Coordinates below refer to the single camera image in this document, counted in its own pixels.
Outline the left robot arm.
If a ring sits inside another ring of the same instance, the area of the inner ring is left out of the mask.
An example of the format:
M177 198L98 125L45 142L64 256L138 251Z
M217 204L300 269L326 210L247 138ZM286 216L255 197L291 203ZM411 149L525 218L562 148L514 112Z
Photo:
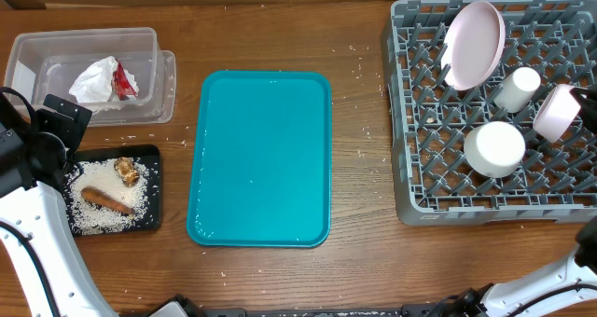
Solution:
M1 242L34 316L113 316L73 238L64 176L89 124L90 110L48 95L22 116L1 89Z

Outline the brown patterned food piece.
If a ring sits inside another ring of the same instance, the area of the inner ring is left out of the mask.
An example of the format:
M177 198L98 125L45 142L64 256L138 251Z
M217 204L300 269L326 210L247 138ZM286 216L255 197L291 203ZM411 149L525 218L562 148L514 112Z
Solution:
M140 175L131 158L117 158L114 163L114 168L125 186L132 187L137 184Z

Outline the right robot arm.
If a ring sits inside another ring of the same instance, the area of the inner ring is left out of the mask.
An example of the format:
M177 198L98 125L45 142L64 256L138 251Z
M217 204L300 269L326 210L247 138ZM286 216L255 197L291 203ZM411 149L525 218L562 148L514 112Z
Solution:
M534 130L557 141L575 117L596 130L596 91L559 85L542 103ZM576 247L554 263L508 283L469 288L440 300L429 316L544 316L596 297L596 219L576 234Z

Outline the orange carrot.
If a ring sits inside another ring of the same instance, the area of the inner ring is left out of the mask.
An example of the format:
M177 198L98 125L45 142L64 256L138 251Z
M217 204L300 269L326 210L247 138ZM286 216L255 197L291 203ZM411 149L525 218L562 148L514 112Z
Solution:
M96 205L108 208L110 210L119 212L121 214L135 214L135 210L126 206L122 202L113 199L105 194L103 191L94 187L84 187L80 191L83 200L94 203Z

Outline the white cup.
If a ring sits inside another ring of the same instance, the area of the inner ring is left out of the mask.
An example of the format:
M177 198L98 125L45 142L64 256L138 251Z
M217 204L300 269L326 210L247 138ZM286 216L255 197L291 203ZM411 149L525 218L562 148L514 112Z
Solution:
M540 74L531 67L520 67L502 82L493 102L508 113L517 113L530 102L541 85Z

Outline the red sauce packet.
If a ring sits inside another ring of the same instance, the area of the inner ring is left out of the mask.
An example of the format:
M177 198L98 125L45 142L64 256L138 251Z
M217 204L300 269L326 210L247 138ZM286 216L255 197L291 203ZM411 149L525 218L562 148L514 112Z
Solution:
M120 101L133 100L137 98L137 90L133 87L123 66L118 63L113 74L113 90Z

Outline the large white dinner plate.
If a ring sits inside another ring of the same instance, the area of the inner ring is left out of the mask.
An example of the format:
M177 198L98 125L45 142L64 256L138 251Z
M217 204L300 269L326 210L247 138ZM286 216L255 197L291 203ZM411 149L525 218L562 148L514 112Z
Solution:
M455 90L482 84L497 67L504 49L506 26L500 12L489 2L465 6L445 35L442 69L450 67L444 80Z

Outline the white paper napkin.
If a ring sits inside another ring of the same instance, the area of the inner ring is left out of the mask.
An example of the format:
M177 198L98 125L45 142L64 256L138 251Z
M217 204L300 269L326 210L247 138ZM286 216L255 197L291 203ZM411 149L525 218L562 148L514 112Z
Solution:
M68 93L76 99L77 103L84 105L93 113L121 109L126 103L136 101L139 98L138 85L134 75L124 67L127 78L137 90L137 98L120 101L113 90L113 74L118 63L122 65L114 56L94 62L76 78Z

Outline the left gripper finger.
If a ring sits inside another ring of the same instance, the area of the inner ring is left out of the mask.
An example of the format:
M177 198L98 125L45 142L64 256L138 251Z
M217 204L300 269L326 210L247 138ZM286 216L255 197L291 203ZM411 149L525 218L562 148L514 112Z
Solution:
M69 117L48 109L36 111L40 131L55 134L66 149L67 159L71 159L78 150L87 128L87 121L74 121Z
M90 121L92 116L91 110L53 94L45 97L43 105L74 121Z

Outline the small pink plate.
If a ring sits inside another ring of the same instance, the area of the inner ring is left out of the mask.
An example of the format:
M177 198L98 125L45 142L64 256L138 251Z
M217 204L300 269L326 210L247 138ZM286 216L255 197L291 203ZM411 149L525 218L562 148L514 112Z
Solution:
M533 129L551 143L562 137L581 109L573 88L566 84L553 88L535 115Z

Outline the pale green bowl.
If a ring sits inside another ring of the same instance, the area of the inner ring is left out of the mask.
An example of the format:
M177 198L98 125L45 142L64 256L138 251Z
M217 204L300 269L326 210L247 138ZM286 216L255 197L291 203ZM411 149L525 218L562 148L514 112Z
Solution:
M515 172L525 154L521 133L511 124L492 121L476 127L465 138L464 154L468 165L491 178Z

